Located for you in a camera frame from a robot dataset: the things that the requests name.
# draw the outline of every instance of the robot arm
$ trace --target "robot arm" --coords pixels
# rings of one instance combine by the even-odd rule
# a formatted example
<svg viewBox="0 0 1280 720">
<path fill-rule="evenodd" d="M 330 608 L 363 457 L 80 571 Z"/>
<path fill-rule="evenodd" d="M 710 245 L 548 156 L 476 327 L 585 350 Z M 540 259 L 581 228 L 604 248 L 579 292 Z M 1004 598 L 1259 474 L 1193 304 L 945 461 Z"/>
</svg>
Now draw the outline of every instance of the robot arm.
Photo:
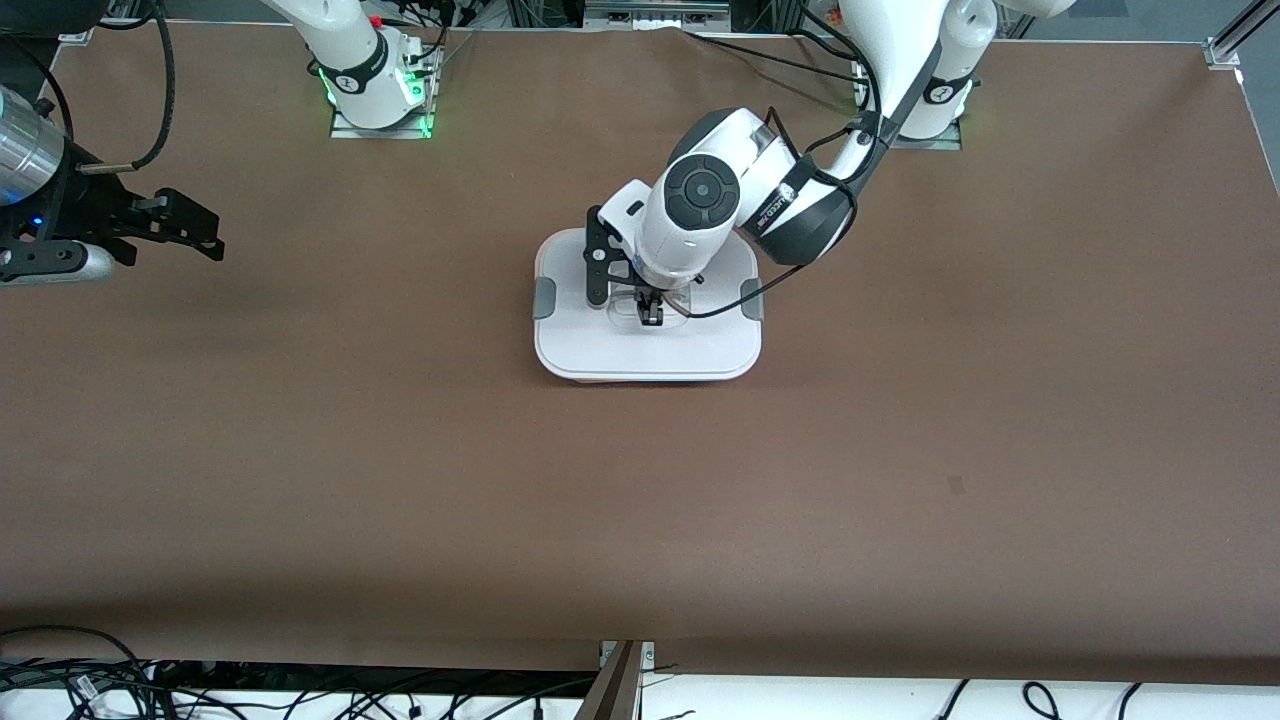
<svg viewBox="0 0 1280 720">
<path fill-rule="evenodd" d="M 393 27 L 375 27 L 360 0 L 262 3 L 302 35 L 330 100 L 351 124 L 393 126 L 425 101 L 422 41 Z"/>
<path fill-rule="evenodd" d="M 859 192 L 933 81 L 948 6 L 969 1 L 983 0 L 840 0 L 850 51 L 863 54 L 872 88 L 835 161 L 817 168 L 750 110 L 708 114 L 653 187 L 632 181 L 598 213 L 640 279 L 659 296 L 698 282 L 735 229 L 781 265 L 822 258 L 849 229 Z M 1007 4 L 1048 15 L 1073 3 Z"/>
</svg>

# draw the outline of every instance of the wire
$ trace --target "wire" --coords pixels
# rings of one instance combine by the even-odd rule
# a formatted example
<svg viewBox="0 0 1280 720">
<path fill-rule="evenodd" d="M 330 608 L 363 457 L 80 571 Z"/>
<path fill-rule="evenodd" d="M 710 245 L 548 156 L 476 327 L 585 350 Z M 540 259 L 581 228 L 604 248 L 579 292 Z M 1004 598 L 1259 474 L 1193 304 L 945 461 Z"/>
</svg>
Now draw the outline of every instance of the wire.
<svg viewBox="0 0 1280 720">
<path fill-rule="evenodd" d="M 1133 693 L 1138 692 L 1138 688 L 1140 687 L 1142 683 L 1134 683 L 1125 689 L 1123 696 L 1120 696 L 1120 711 L 1116 712 L 1116 720 L 1124 720 L 1124 714 L 1129 710 L 1129 698 L 1132 698 Z"/>
<path fill-rule="evenodd" d="M 0 661 L 0 665 L 6 665 L 6 666 L 12 666 L 12 667 L 19 667 L 15 664 L 9 664 L 9 662 L 4 662 L 4 661 Z M 50 664 L 50 665 L 46 665 L 46 666 L 24 666 L 24 667 L 20 667 L 20 670 L 22 671 L 27 671 L 27 673 L 37 673 L 37 674 L 45 675 L 46 678 L 51 678 L 51 679 L 61 682 L 64 685 L 69 683 L 68 675 L 59 675 L 56 673 L 52 673 L 50 670 L 50 667 L 61 667 L 61 669 L 65 669 L 65 670 L 76 670 L 77 674 L 82 674 L 82 675 L 87 675 L 90 673 L 102 673 L 102 674 L 106 674 L 108 670 L 119 670 L 118 666 L 113 666 L 113 665 L 101 665 L 101 664 L 96 664 L 96 662 L 82 662 L 82 661 L 55 662 L 55 664 Z M 430 675 L 431 673 L 436 673 L 436 671 L 431 670 L 431 671 L 421 673 L 419 675 L 408 678 L 404 682 L 398 683 L 396 685 L 396 689 L 398 689 L 401 685 L 408 685 L 408 684 L 416 683 L 417 680 L 422 679 L 426 675 Z M 115 675 L 111 675 L 111 674 L 108 674 L 108 676 L 105 676 L 104 679 L 106 682 L 109 682 L 111 685 L 120 685 L 123 688 L 146 689 L 146 691 L 152 691 L 156 694 L 160 694 L 160 693 L 163 693 L 163 694 L 179 693 L 179 694 L 184 694 L 184 696 L 191 696 L 191 697 L 196 698 L 193 702 L 175 703 L 175 705 L 173 705 L 173 707 L 174 708 L 191 708 L 192 710 L 191 714 L 195 714 L 195 711 L 198 710 L 200 707 L 216 707 L 216 708 L 228 710 L 233 715 L 236 715 L 238 719 L 242 719 L 242 720 L 244 719 L 244 715 L 241 714 L 241 712 L 238 712 L 239 708 L 287 710 L 288 712 L 285 714 L 285 717 L 288 717 L 293 712 L 293 710 L 297 708 L 297 706 L 305 705 L 307 702 L 314 702 L 314 701 L 320 700 L 323 697 L 328 697 L 328 696 L 337 694 L 337 693 L 340 693 L 340 692 L 352 692 L 352 693 L 361 692 L 361 691 L 357 691 L 357 689 L 346 688 L 346 689 L 325 691 L 325 692 L 315 693 L 312 697 L 306 697 L 308 694 L 312 694 L 314 691 L 303 691 L 292 703 L 289 703 L 287 706 L 278 706 L 278 705 L 273 706 L 273 705 L 256 703 L 256 702 L 228 702 L 228 701 L 223 701 L 223 700 L 219 700 L 219 698 L 215 698 L 215 697 L 210 697 L 209 693 L 215 692 L 212 689 L 204 689 L 204 691 L 198 691 L 197 692 L 197 691 L 183 689 L 183 688 L 166 688 L 166 687 L 159 685 L 159 684 L 152 683 L 152 682 L 138 682 L 138 680 L 134 680 L 134 679 L 129 679 L 128 676 L 115 676 Z M 26 688 L 26 687 L 35 687 L 35 685 L 38 685 L 38 684 L 45 684 L 47 682 L 47 679 L 42 678 L 42 679 L 38 679 L 38 680 L 24 680 L 24 682 L 20 682 L 20 683 L 13 683 L 12 680 L 8 680 L 8 682 L 10 683 L 10 687 L 8 687 L 8 688 L 0 688 L 0 691 L 22 689 L 22 688 Z M 364 712 L 367 712 L 372 707 L 378 707 L 379 710 L 383 710 L 384 712 L 387 712 L 387 708 L 385 708 L 385 706 L 381 705 L 381 701 L 385 700 L 385 697 L 389 696 L 389 694 L 394 694 L 394 689 L 388 691 L 385 693 L 378 693 L 378 694 L 365 693 L 365 698 L 364 700 L 361 700 L 358 703 L 357 702 L 352 702 L 352 705 L 347 710 L 344 710 L 339 716 L 346 715 L 346 714 L 364 714 Z M 163 715 L 163 716 L 164 717 L 175 717 L 175 715 L 173 715 L 173 714 Z"/>
<path fill-rule="evenodd" d="M 35 630 L 59 630 L 59 632 L 65 630 L 65 632 L 77 632 L 77 633 L 96 635 L 96 637 L 108 639 L 109 642 L 111 642 L 113 644 L 115 644 L 118 648 L 122 648 L 122 652 L 124 652 L 129 657 L 129 661 L 125 664 L 125 667 L 120 667 L 120 666 L 116 666 L 116 665 L 102 665 L 102 664 L 99 664 L 99 662 L 74 661 L 74 660 L 73 661 L 54 662 L 54 664 L 49 664 L 49 665 L 45 665 L 45 666 L 40 666 L 40 665 L 36 665 L 36 666 L 27 665 L 27 666 L 24 666 L 24 665 L 17 665 L 17 664 L 12 664 L 12 662 L 0 661 L 0 666 L 12 667 L 13 669 L 12 673 L 14 673 L 17 675 L 23 675 L 23 674 L 28 674 L 28 673 L 35 673 L 37 675 L 41 675 L 40 678 L 28 679 L 28 680 L 23 680 L 23 682 L 13 682 L 12 678 L 6 676 L 6 682 L 9 683 L 9 687 L 4 688 L 5 691 L 20 689 L 20 688 L 36 687 L 36 685 L 44 685 L 44 684 L 47 684 L 50 679 L 52 679 L 52 680 L 56 680 L 56 682 L 61 683 L 67 688 L 67 691 L 68 691 L 68 697 L 72 701 L 72 716 L 70 717 L 91 717 L 92 719 L 92 717 L 95 717 L 95 715 L 92 712 L 92 700 L 93 698 L 86 698 L 83 696 L 83 693 L 81 693 L 79 689 L 74 684 L 70 683 L 69 673 L 64 673 L 64 674 L 59 675 L 58 673 L 54 673 L 51 669 L 52 667 L 58 667 L 58 669 L 63 669 L 63 670 L 76 670 L 77 674 L 79 674 L 79 675 L 88 675 L 90 673 L 100 673 L 100 674 L 105 675 L 104 679 L 108 680 L 108 683 L 109 683 L 109 685 L 106 688 L 109 691 L 110 689 L 115 689 L 116 685 L 125 685 L 125 687 L 131 687 L 131 688 L 137 687 L 137 688 L 142 688 L 142 689 L 147 691 L 147 692 L 143 692 L 143 693 L 138 693 L 138 692 L 131 692 L 129 693 L 129 696 L 133 698 L 134 705 L 137 706 L 138 717 L 145 717 L 145 719 L 148 719 L 148 720 L 157 720 L 157 719 L 161 719 L 161 717 L 163 719 L 177 719 L 177 714 L 175 714 L 175 710 L 173 708 L 173 700 L 169 696 L 169 691 L 165 689 L 165 688 L 160 688 L 160 687 L 155 685 L 154 683 L 151 683 L 150 679 L 146 675 L 146 670 L 142 667 L 141 662 L 137 660 L 137 656 L 134 656 L 128 650 L 128 647 L 125 647 L 123 643 L 120 643 L 119 641 L 116 641 L 114 637 L 108 635 L 106 633 L 101 633 L 99 630 L 91 630 L 88 628 L 76 628 L 76 626 L 70 626 L 70 625 L 33 625 L 33 626 L 29 626 L 29 628 L 15 628 L 13 630 L 0 632 L 0 637 L 4 637 L 6 634 L 26 633 L 26 632 L 35 632 Z M 140 680 L 131 680 L 131 679 L 128 679 L 129 676 L 136 676 Z"/>
<path fill-rule="evenodd" d="M 964 688 L 968 684 L 969 684 L 968 679 L 956 683 L 955 689 L 951 691 L 951 697 L 947 698 L 947 706 L 942 708 L 942 712 L 938 715 L 937 720 L 947 720 L 948 717 L 951 717 L 951 711 L 956 708 L 956 701 L 960 700 L 960 693 L 964 692 Z"/>
<path fill-rule="evenodd" d="M 1044 696 L 1044 700 L 1048 701 L 1047 711 L 1032 700 L 1032 691 L 1039 691 Z M 1044 720 L 1062 720 L 1062 716 L 1057 714 L 1057 701 L 1053 700 L 1053 693 L 1048 692 L 1048 688 L 1041 683 L 1033 680 L 1023 684 L 1023 702 L 1032 708 L 1032 712 L 1044 717 Z"/>
<path fill-rule="evenodd" d="M 778 110 L 773 105 L 769 105 L 769 110 L 764 114 L 764 123 L 773 123 L 778 128 L 778 137 L 781 137 L 782 143 L 787 146 L 787 151 L 791 152 L 791 158 L 800 158 L 800 154 L 796 152 L 795 142 L 791 142 L 791 135 L 787 132 L 786 126 L 782 124 L 782 115 L 778 114 Z"/>
<path fill-rule="evenodd" d="M 828 142 L 833 142 L 836 140 L 840 140 L 841 137 L 845 137 L 846 135 L 849 135 L 849 131 L 845 129 L 845 128 L 840 128 L 836 132 L 833 132 L 833 133 L 831 133 L 831 135 L 828 135 L 826 137 L 822 137 L 822 138 L 818 138 L 818 140 L 810 142 L 809 147 L 804 149 L 804 154 L 808 155 L 808 154 L 813 152 L 814 150 L 822 147 L 823 145 L 827 145 Z"/>
<path fill-rule="evenodd" d="M 764 295 L 769 290 L 777 287 L 778 283 L 781 283 L 782 281 L 790 278 L 791 275 L 799 273 L 800 270 L 803 270 L 805 268 L 808 268 L 808 265 L 796 265 L 796 266 L 791 268 L 790 270 L 782 273 L 781 275 L 773 278 L 772 281 L 764 283 L 763 286 L 755 288 L 754 291 L 744 295 L 742 297 L 737 299 L 736 301 L 730 302 L 728 305 L 726 305 L 723 307 L 717 307 L 716 310 L 710 310 L 708 313 L 692 313 L 687 307 L 680 305 L 678 302 L 676 302 L 675 300 L 667 297 L 666 295 L 663 295 L 663 300 L 666 300 L 667 305 L 671 305 L 676 310 L 676 313 L 680 313 L 681 315 L 684 315 L 684 316 L 686 316 L 686 318 L 689 318 L 691 320 L 703 320 L 703 319 L 707 319 L 707 318 L 714 318 L 716 315 L 723 315 L 724 313 L 728 313 L 730 310 L 732 310 L 735 307 L 741 307 L 742 305 L 750 302 L 751 300 L 755 300 L 756 297 Z"/>
<path fill-rule="evenodd" d="M 723 40 L 717 40 L 714 37 L 704 37 L 701 35 L 692 33 L 692 32 L 686 32 L 686 35 L 689 35 L 690 37 L 696 37 L 698 40 L 701 40 L 703 42 L 707 42 L 709 45 L 716 45 L 716 46 L 719 46 L 719 47 L 724 47 L 726 50 L 733 50 L 735 53 L 744 53 L 746 55 L 755 55 L 756 58 L 763 58 L 765 60 L 773 60 L 774 63 L 782 63 L 783 65 L 791 65 L 792 68 L 800 68 L 801 70 L 809 70 L 810 73 L 817 73 L 819 76 L 833 77 L 836 79 L 842 79 L 845 82 L 851 82 L 854 85 L 865 85 L 867 83 L 867 81 L 864 81 L 861 78 L 856 78 L 856 77 L 854 77 L 851 74 L 837 73 L 835 70 L 828 70 L 826 68 L 818 68 L 815 65 L 806 65 L 804 63 L 797 63 L 795 60 L 788 60 L 786 58 L 778 58 L 777 55 L 769 55 L 768 53 L 760 53 L 759 50 L 751 50 L 750 47 L 742 47 L 741 45 L 733 45 L 732 42 L 724 42 Z"/>
<path fill-rule="evenodd" d="M 173 38 L 169 36 L 169 23 L 165 20 L 166 10 L 164 0 L 151 0 L 151 14 L 155 15 L 156 29 L 160 31 L 160 46 L 164 50 L 164 115 L 160 119 L 160 132 L 156 133 L 156 140 L 151 143 L 151 150 L 147 150 L 147 154 L 142 158 L 129 163 L 134 170 L 150 165 L 152 160 L 160 156 L 165 142 L 169 141 L 169 131 L 173 127 L 174 85 L 178 73 L 173 58 Z"/>
<path fill-rule="evenodd" d="M 813 10 L 810 10 L 809 6 L 804 4 L 804 1 L 800 1 L 799 6 L 800 12 L 804 13 L 805 17 L 813 20 L 814 24 L 817 24 L 824 32 L 831 35 L 833 38 L 836 38 L 837 42 L 840 42 L 849 50 L 847 55 L 838 54 L 837 55 L 838 58 L 852 59 L 854 61 L 859 63 L 867 72 L 867 85 L 870 88 L 870 102 L 876 105 L 876 113 L 878 114 L 878 118 L 876 120 L 876 132 L 873 133 L 874 135 L 873 142 L 870 145 L 870 149 L 867 151 L 867 155 L 863 156 L 861 163 L 858 164 L 858 168 L 854 169 L 854 172 L 849 177 L 841 178 L 846 183 L 854 182 L 855 179 L 860 178 L 864 173 L 867 173 L 868 169 L 870 169 L 872 159 L 876 156 L 876 142 L 883 142 L 882 131 L 884 127 L 884 104 L 881 97 L 879 78 L 876 77 L 876 68 L 872 67 L 872 63 L 869 60 L 867 60 L 867 54 L 863 53 L 863 50 L 858 47 L 858 45 L 854 44 L 852 40 L 849 38 L 849 36 L 831 27 L 831 24 L 828 24 L 827 20 L 819 18 Z"/>
<path fill-rule="evenodd" d="M 549 688 L 544 688 L 544 689 L 540 689 L 540 691 L 538 691 L 536 693 L 530 693 L 530 694 L 526 694 L 525 697 L 522 697 L 522 698 L 520 698 L 520 700 L 516 700 L 516 701 L 512 701 L 512 702 L 509 702 L 509 703 L 504 705 L 504 706 L 503 706 L 503 707 L 502 707 L 500 710 L 498 710 L 497 712 L 493 712 L 493 714 L 490 714 L 490 715 L 486 715 L 486 716 L 484 717 L 484 720 L 494 720 L 495 717 L 498 717 L 498 716 L 503 715 L 504 712 L 509 711 L 511 708 L 513 708 L 513 707 L 518 707 L 520 705 L 524 705 L 524 703 L 526 703 L 526 702 L 529 702 L 529 701 L 531 701 L 531 700 L 538 700 L 538 698 L 540 698 L 540 697 L 547 697 L 547 696 L 549 696 L 549 694 L 552 694 L 552 693 L 554 693 L 554 692 L 559 692 L 559 691 L 563 691 L 563 689 L 567 689 L 567 688 L 572 688 L 572 687 L 575 687 L 575 685 L 584 685 L 584 684 L 586 684 L 586 683 L 593 683 L 593 682 L 595 682 L 595 676 L 594 676 L 594 675 L 593 675 L 593 676 L 590 676 L 590 678 L 580 678 L 580 679 L 577 679 L 577 680 L 570 680 L 570 682 L 567 682 L 567 683 L 561 683 L 561 684 L 558 684 L 558 685 L 552 685 L 552 687 L 549 687 Z"/>
<path fill-rule="evenodd" d="M 828 55 L 835 55 L 836 58 L 840 58 L 841 60 L 849 60 L 850 63 L 858 63 L 858 61 L 860 61 L 858 56 L 855 56 L 855 55 L 852 55 L 850 53 L 845 53 L 844 50 L 837 50 L 837 49 L 832 47 L 831 44 L 828 44 L 826 40 L 818 37 L 817 35 L 809 32 L 808 29 L 805 29 L 803 27 L 797 27 L 795 29 L 788 29 L 785 35 L 788 35 L 791 37 L 804 37 L 805 40 L 810 40 L 810 41 L 813 41 L 814 45 L 817 45 L 818 47 L 822 47 L 823 50 L 826 50 Z"/>
<path fill-rule="evenodd" d="M 424 678 L 428 678 L 428 676 L 430 676 L 430 675 L 433 675 L 435 673 L 439 673 L 439 670 L 426 670 L 426 671 L 419 673 L 416 675 L 412 675 L 410 678 L 406 678 L 406 679 L 403 679 L 403 680 L 393 684 L 392 687 L 387 688 L 385 691 L 383 691 L 380 693 L 376 693 L 376 694 L 374 694 L 374 693 L 365 693 L 365 698 L 360 701 L 360 705 L 364 705 L 364 707 L 360 707 L 355 701 L 352 701 L 351 707 L 347 708 L 347 711 L 344 714 L 348 715 L 348 717 L 349 716 L 357 716 L 358 717 L 360 715 L 364 715 L 371 707 L 374 707 L 375 705 L 378 705 L 379 700 L 385 698 L 387 696 L 394 694 L 397 692 L 401 692 L 401 691 L 403 691 L 406 688 L 410 688 L 410 687 L 413 685 L 413 683 L 416 683 L 416 682 L 419 682 L 419 680 L 421 680 Z M 289 717 L 289 715 L 285 714 L 284 720 L 288 720 L 288 717 Z"/>
<path fill-rule="evenodd" d="M 444 46 L 444 38 L 449 36 L 449 26 L 440 26 L 440 35 L 435 36 L 435 42 L 431 44 L 431 49 L 428 54 L 435 53 Z"/>
<path fill-rule="evenodd" d="M 419 24 L 421 24 L 422 27 L 428 27 L 428 24 L 426 24 L 428 22 L 435 24 L 435 27 L 444 27 L 444 23 L 442 23 L 440 20 L 436 20 L 435 18 L 425 18 L 425 17 L 422 17 L 421 10 L 419 10 L 417 8 L 415 8 L 415 5 L 416 5 L 416 3 L 402 3 L 402 1 L 397 1 L 396 3 L 396 6 L 399 9 L 401 14 L 408 13 L 408 14 L 413 15 L 415 18 L 417 18 Z"/>
<path fill-rule="evenodd" d="M 87 165 L 81 165 L 79 170 L 86 174 L 110 174 L 110 173 L 123 173 L 140 170 L 146 165 L 150 165 L 156 158 L 160 156 L 160 151 L 164 150 L 165 143 L 169 141 L 169 131 L 173 128 L 173 109 L 175 99 L 175 83 L 177 83 L 177 68 L 173 54 L 173 38 L 169 35 L 169 23 L 166 18 L 166 9 L 164 0 L 151 0 L 151 12 L 148 13 L 147 20 L 156 20 L 156 29 L 160 32 L 160 47 L 164 51 L 164 114 L 160 118 L 160 131 L 156 133 L 155 141 L 151 143 L 151 149 L 147 150 L 146 155 L 133 160 L 132 163 L 113 164 L 113 163 L 92 163 Z M 119 26 L 113 29 L 129 29 L 129 27 L 142 27 L 141 24 L 133 23 L 132 26 Z"/>
</svg>

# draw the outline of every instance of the brown table surface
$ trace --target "brown table surface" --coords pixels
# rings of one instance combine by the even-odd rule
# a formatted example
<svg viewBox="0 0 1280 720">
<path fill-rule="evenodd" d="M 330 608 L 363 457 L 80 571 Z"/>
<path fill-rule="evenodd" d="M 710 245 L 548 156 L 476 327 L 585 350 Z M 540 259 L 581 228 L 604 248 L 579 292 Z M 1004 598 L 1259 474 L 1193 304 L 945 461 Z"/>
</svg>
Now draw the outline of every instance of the brown table surface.
<svg viewBox="0 0 1280 720">
<path fill-rule="evenodd" d="M 675 31 L 483 33 L 435 138 L 330 141 L 292 29 L 173 35 L 173 137 L 125 179 L 218 211 L 227 260 L 143 243 L 110 283 L 0 297 L 5 625 L 161 657 L 590 667 L 640 637 L 685 671 L 1280 680 L 1280 202 L 1198 47 L 992 47 L 965 150 L 891 154 L 769 295 L 746 377 L 580 387 L 532 351 L 539 243 L 708 110 L 826 135 L 838 81 Z M 147 147 L 154 31 L 56 70 L 83 145 Z"/>
</svg>

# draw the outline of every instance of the metal bracket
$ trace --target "metal bracket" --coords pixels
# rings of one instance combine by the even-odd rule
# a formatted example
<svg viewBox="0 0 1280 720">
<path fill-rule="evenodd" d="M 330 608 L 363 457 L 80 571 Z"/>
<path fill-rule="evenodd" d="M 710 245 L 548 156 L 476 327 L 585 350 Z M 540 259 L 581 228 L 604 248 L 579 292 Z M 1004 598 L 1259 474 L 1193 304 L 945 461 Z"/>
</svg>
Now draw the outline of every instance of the metal bracket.
<svg viewBox="0 0 1280 720">
<path fill-rule="evenodd" d="M 0 282 L 24 275 L 74 273 L 88 260 L 88 249 L 73 240 L 0 242 Z"/>
<path fill-rule="evenodd" d="M 586 246 L 582 249 L 582 260 L 586 263 L 586 304 L 599 310 L 609 304 L 612 283 L 631 286 L 635 288 L 632 296 L 640 324 L 650 328 L 662 327 L 662 291 L 644 282 L 636 274 L 626 252 L 612 245 L 611 228 L 600 220 L 599 213 L 599 205 L 586 211 Z M 609 272 L 609 266 L 614 263 L 627 264 L 627 277 Z"/>
<path fill-rule="evenodd" d="M 608 662 L 613 651 L 617 650 L 618 641 L 604 641 L 600 643 L 600 667 Z M 640 659 L 640 670 L 652 671 L 654 669 L 654 646 L 652 642 L 640 643 L 640 651 L 644 653 Z"/>
<path fill-rule="evenodd" d="M 911 140 L 900 135 L 893 138 L 893 147 L 905 147 L 908 150 L 964 150 L 964 142 L 961 142 L 960 137 L 960 122 L 951 120 L 951 124 L 947 126 L 947 129 L 942 131 L 942 135 L 928 140 Z"/>
<path fill-rule="evenodd" d="M 573 720 L 635 720 L 640 708 L 640 679 L 653 669 L 653 643 L 600 643 L 603 667 L 591 683 Z"/>
<path fill-rule="evenodd" d="M 378 129 L 369 129 L 351 124 L 337 109 L 329 123 L 329 137 L 334 138 L 383 138 L 383 140 L 424 140 L 435 132 L 435 100 L 440 94 L 440 68 L 444 63 L 444 47 L 431 50 L 419 65 L 410 68 L 411 72 L 422 73 L 422 77 L 408 81 L 411 92 L 421 92 L 425 100 L 417 108 L 410 110 L 398 123 Z"/>
<path fill-rule="evenodd" d="M 61 45 L 76 45 L 77 47 L 83 47 L 84 45 L 88 45 L 91 37 L 93 37 L 93 31 L 86 29 L 84 32 L 59 35 L 58 42 Z"/>
<path fill-rule="evenodd" d="M 1240 55 L 1231 53 L 1225 58 L 1216 58 L 1213 55 L 1215 38 L 1210 37 L 1201 46 L 1204 50 L 1204 64 L 1208 65 L 1211 70 L 1235 70 L 1240 67 Z"/>
</svg>

